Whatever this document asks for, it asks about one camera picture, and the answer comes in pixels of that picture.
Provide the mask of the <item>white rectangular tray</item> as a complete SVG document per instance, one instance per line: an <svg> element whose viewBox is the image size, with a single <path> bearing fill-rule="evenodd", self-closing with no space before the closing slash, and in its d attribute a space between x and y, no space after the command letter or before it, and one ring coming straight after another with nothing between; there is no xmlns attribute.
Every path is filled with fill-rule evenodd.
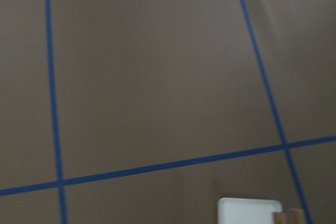
<svg viewBox="0 0 336 224"><path fill-rule="evenodd" d="M273 223L275 212L283 212L277 200L225 197L217 203L217 223Z"/></svg>

